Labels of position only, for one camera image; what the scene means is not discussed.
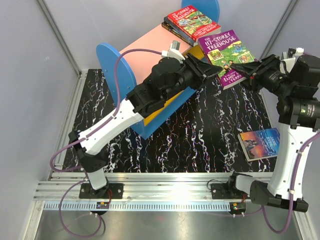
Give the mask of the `purple 117-Storey Treehouse book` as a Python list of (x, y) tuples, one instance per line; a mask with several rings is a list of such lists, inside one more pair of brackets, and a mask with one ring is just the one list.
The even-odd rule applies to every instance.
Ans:
[(245, 79), (243, 75), (232, 69), (231, 65), (246, 64), (256, 60), (232, 29), (203, 36), (198, 39), (198, 45), (209, 63), (222, 67), (218, 79), (223, 90), (229, 89)]

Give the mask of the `black blue Treehouse book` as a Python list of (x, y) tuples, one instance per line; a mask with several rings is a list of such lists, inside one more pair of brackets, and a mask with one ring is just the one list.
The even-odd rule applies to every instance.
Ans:
[(194, 44), (190, 41), (190, 40), (188, 40), (188, 39), (186, 39), (186, 38), (184, 38), (182, 35), (180, 35), (178, 32), (176, 32), (169, 24), (167, 24), (166, 22), (162, 22), (161, 23), (161, 26), (164, 28), (164, 29), (166, 29), (167, 31), (169, 31), (170, 33), (172, 33), (173, 35), (175, 35), (176, 37), (178, 37), (179, 39), (181, 39), (181, 40), (183, 40), (184, 42), (186, 42), (187, 44), (189, 44), (190, 46), (194, 46)]

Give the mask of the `red 13-Storey Treehouse book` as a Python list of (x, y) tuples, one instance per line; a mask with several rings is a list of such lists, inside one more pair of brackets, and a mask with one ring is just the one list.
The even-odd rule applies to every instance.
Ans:
[(196, 43), (199, 38), (221, 32), (221, 26), (218, 23), (193, 5), (172, 12), (167, 17)]

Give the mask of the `Nineteen Eighty-Four book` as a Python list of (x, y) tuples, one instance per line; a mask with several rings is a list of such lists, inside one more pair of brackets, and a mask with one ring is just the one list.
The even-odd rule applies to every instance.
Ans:
[(180, 35), (184, 34), (184, 32), (178, 26), (176, 26), (172, 21), (170, 21), (167, 16), (165, 16), (163, 20), (167, 25), (169, 25), (177, 33), (179, 33)]

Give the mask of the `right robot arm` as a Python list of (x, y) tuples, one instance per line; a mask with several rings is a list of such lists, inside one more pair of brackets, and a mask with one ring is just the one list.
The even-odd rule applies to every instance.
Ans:
[(234, 173), (226, 192), (233, 199), (246, 193), (254, 204), (305, 213), (309, 205), (303, 199), (302, 180), (311, 144), (320, 136), (320, 102), (314, 97), (320, 83), (320, 59), (302, 54), (290, 70), (287, 65), (274, 54), (231, 65), (246, 78), (243, 84), (248, 90), (265, 88), (277, 96), (280, 143), (268, 183)]

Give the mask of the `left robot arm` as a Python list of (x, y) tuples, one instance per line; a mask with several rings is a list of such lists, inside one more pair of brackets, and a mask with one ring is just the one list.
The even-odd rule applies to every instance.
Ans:
[(86, 186), (97, 199), (110, 196), (109, 181), (104, 174), (106, 162), (100, 157), (102, 148), (132, 125), (146, 119), (165, 106), (166, 101), (187, 88), (198, 90), (222, 67), (197, 59), (192, 54), (177, 59), (163, 57), (150, 74), (136, 85), (106, 117), (80, 133), (68, 137), (74, 152), (87, 173)]

